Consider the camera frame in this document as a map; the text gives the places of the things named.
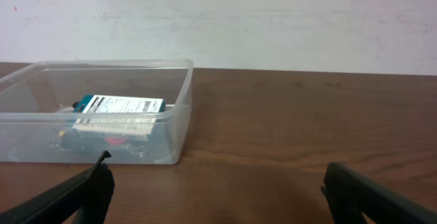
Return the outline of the white blue cardboard box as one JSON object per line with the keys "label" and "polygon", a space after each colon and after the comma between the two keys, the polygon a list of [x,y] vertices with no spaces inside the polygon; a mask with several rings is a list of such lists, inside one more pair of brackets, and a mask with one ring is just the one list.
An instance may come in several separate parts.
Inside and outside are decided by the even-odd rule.
{"label": "white blue cardboard box", "polygon": [[[86,95],[75,104],[76,113],[159,113],[166,107],[162,98]],[[79,119],[73,128],[81,132],[107,135],[117,139],[144,140],[152,134],[154,118]]]}

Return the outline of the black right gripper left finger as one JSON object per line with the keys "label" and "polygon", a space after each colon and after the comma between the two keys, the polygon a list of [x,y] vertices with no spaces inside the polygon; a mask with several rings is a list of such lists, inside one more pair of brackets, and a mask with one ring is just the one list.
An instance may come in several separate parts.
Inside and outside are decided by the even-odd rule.
{"label": "black right gripper left finger", "polygon": [[103,223],[115,180],[104,151],[89,169],[1,213],[2,223],[63,223],[75,214],[74,223]]}

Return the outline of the clear plastic container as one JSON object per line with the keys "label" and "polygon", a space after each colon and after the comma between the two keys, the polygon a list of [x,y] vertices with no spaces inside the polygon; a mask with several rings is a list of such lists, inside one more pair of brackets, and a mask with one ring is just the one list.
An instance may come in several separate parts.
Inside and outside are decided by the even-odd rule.
{"label": "clear plastic container", "polygon": [[[192,111],[188,59],[44,61],[1,78],[1,160],[11,163],[93,163],[103,151],[115,164],[178,162]],[[86,95],[162,98],[159,113],[76,113]],[[79,119],[154,118],[146,141],[110,146],[107,135],[73,128]]]}

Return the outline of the red handled pliers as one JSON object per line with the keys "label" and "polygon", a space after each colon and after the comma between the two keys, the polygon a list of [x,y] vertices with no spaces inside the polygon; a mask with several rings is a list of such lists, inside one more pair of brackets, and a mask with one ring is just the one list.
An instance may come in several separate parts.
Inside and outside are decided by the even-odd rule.
{"label": "red handled pliers", "polygon": [[125,144],[126,139],[124,139],[124,138],[115,138],[115,137],[107,137],[107,138],[104,138],[104,142],[107,143],[110,146],[119,146],[119,145]]}

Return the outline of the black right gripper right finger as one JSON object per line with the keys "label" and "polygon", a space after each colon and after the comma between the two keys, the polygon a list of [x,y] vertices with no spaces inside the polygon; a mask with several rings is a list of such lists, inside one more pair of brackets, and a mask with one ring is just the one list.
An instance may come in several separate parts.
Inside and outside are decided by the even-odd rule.
{"label": "black right gripper right finger", "polygon": [[326,168],[321,191],[335,223],[433,224],[436,213],[340,163]]}

